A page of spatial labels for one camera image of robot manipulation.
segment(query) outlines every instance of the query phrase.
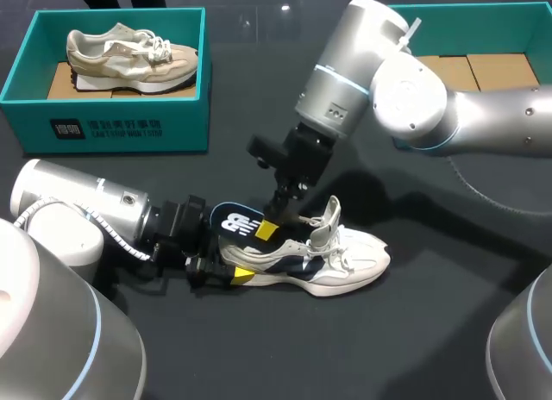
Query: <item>white cable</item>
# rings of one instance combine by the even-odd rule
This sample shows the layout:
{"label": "white cable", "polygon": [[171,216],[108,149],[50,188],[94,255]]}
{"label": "white cable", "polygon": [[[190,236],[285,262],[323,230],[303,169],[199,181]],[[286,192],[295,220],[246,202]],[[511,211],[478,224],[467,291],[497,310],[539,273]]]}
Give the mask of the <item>white cable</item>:
{"label": "white cable", "polygon": [[453,161],[452,157],[447,157],[447,161],[452,166],[452,169],[454,170],[456,177],[461,181],[464,187],[466,187],[470,192],[472,192],[476,197],[481,199],[483,202],[493,206],[494,208],[503,210],[505,212],[510,212],[516,215],[529,216],[529,217],[551,217],[552,216],[552,212],[550,211],[534,211],[534,210],[524,210],[524,209],[513,208],[512,206],[508,206],[506,204],[497,202],[494,199],[491,199],[485,193],[477,190],[473,185],[471,185],[466,180],[466,178],[464,178],[460,169]]}
{"label": "white cable", "polygon": [[37,200],[33,204],[31,204],[28,208],[25,209],[23,213],[17,218],[17,220],[14,222],[14,226],[16,228],[22,228],[22,226],[27,223],[27,221],[36,213],[38,209],[42,209],[45,206],[48,206],[52,203],[61,203],[60,200],[56,199],[55,197],[49,197],[47,199],[41,199]]}
{"label": "white cable", "polygon": [[55,197],[40,199],[34,202],[28,208],[26,208],[23,213],[21,213],[21,215],[14,222],[14,226],[16,226],[16,228],[20,228],[39,209],[42,209],[43,207],[48,206],[52,203],[63,203],[69,205],[70,207],[77,206],[78,208],[81,208],[86,213],[88,213],[102,227],[102,229],[105,230],[105,232],[107,232],[107,234],[115,240],[117,245],[122,247],[126,252],[130,253],[132,256],[139,260],[149,260],[151,258],[150,255],[144,252],[140,252],[137,249],[131,247],[93,208],[86,206],[84,203],[81,202],[66,203],[64,201],[56,199]]}

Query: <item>sneaker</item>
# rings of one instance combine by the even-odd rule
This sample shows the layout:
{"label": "sneaker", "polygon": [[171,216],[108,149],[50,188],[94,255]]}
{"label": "sneaker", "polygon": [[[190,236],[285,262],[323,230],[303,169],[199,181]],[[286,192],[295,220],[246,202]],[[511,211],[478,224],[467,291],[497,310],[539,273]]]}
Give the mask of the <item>sneaker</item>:
{"label": "sneaker", "polygon": [[270,253],[239,247],[221,237],[221,258],[256,273],[246,285],[290,283],[317,297],[354,291],[378,278],[391,258],[385,242],[339,225],[341,209],[332,196],[321,217],[302,218],[313,229],[308,240],[288,239]]}
{"label": "sneaker", "polygon": [[196,49],[121,23],[101,35],[71,31],[67,58],[81,91],[131,89],[161,94],[193,84],[198,68]]}

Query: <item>white shoelace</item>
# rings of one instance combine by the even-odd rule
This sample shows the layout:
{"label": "white shoelace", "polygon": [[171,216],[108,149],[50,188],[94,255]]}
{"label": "white shoelace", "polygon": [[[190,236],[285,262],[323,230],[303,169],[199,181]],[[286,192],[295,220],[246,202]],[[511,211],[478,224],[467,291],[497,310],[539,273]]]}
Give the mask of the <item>white shoelace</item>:
{"label": "white shoelace", "polygon": [[164,40],[149,29],[138,29],[137,34],[144,38],[140,41],[143,50],[134,50],[133,53],[146,55],[150,62],[170,61],[172,57],[171,42]]}
{"label": "white shoelace", "polygon": [[[322,217],[301,217],[301,220],[303,222],[309,223],[313,228],[318,228],[322,224]],[[309,256],[327,256],[328,257],[328,263],[329,265],[338,270],[338,271],[345,271],[345,272],[351,272],[353,271],[353,268],[351,268],[348,264],[347,258],[345,256],[345,252],[347,251],[347,247],[344,247],[340,243],[340,233],[343,230],[343,225],[339,225],[337,229],[335,229],[333,232],[331,232],[328,242],[323,247],[315,247],[312,245],[311,240],[307,240],[306,245],[309,248],[307,251]],[[331,256],[334,253],[338,253],[338,259],[340,260],[340,265],[336,267],[333,265],[332,260],[335,260],[335,258],[332,258]]]}

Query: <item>gray floor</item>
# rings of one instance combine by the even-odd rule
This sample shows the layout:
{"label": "gray floor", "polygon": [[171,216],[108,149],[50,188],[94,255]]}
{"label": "gray floor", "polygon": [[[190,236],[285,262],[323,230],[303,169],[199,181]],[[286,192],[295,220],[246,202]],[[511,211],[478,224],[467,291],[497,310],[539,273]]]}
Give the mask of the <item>gray floor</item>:
{"label": "gray floor", "polygon": [[[167,1],[208,6],[216,44],[209,154],[49,159],[148,191],[156,203],[187,194],[209,203],[266,200],[273,177],[245,146],[253,132],[281,138],[296,122],[295,98],[348,0]],[[80,0],[0,0],[0,83],[33,9],[82,7]],[[159,283],[117,269],[111,296],[147,348],[145,400],[492,399],[486,337],[548,265],[552,221],[487,207],[446,162],[399,153],[365,124],[337,148],[305,208],[314,212],[337,194],[347,224],[392,245],[388,274],[359,292],[319,300],[286,286],[195,295],[176,272],[155,296]],[[9,218],[24,158],[1,116],[0,131],[0,217]],[[495,197],[552,208],[547,160],[467,158],[463,165]],[[512,174],[524,175],[523,183]],[[104,264],[119,259],[108,255]]]}

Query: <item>shoe tongue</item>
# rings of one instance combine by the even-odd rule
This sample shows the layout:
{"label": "shoe tongue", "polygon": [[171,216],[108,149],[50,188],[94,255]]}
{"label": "shoe tongue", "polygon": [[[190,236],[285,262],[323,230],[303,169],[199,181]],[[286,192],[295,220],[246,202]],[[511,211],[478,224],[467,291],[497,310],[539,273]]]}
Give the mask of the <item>shoe tongue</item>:
{"label": "shoe tongue", "polygon": [[339,226],[341,213],[342,206],[339,204],[337,197],[330,197],[320,221],[320,226],[310,234],[310,243],[313,247],[324,247],[328,244],[329,238]]}

